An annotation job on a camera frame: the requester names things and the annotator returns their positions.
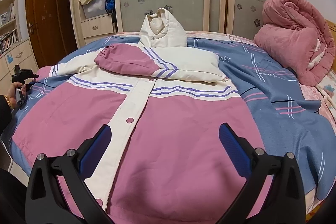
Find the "wooden door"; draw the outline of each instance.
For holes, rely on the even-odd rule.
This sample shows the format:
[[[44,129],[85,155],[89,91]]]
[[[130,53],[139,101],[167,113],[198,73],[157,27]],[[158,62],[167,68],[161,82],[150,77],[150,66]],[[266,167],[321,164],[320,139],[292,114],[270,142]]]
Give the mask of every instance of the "wooden door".
[[[69,0],[26,0],[26,19],[38,66],[50,66],[77,48]]]

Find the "dark clothing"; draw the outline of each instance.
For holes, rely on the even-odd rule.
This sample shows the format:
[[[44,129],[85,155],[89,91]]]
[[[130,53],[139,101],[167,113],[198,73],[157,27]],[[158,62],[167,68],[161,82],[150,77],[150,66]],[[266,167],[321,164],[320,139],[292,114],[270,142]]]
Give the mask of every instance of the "dark clothing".
[[[0,95],[0,135],[11,120],[11,108]],[[16,177],[0,168],[0,223],[25,223],[26,190]]]
[[[12,120],[11,108],[3,95],[0,95],[0,135]]]
[[[26,191],[26,186],[16,177],[0,168],[0,223],[26,223]]]

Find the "drawer handle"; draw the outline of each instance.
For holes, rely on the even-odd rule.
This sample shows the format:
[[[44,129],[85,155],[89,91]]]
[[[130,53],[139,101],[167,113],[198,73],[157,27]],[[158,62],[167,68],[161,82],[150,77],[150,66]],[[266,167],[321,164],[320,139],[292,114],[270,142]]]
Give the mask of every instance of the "drawer handle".
[[[19,52],[14,58],[20,58],[22,56],[23,52]]]

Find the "blue sticker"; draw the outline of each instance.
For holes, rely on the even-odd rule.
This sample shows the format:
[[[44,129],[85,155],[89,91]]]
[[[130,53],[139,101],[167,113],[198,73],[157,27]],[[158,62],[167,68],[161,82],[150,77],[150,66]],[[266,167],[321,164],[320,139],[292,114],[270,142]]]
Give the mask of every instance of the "blue sticker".
[[[9,64],[13,62],[12,54],[7,54],[7,61]]]

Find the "door handle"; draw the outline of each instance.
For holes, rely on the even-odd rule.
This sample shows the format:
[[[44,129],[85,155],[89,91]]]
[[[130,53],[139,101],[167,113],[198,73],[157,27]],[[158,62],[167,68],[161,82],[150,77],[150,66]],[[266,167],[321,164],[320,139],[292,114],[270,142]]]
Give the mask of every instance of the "door handle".
[[[34,25],[30,23],[29,21],[28,21],[28,25],[29,25],[30,34],[34,34],[34,28],[33,28]]]
[[[19,52],[14,58],[20,58],[22,56],[23,52]]]

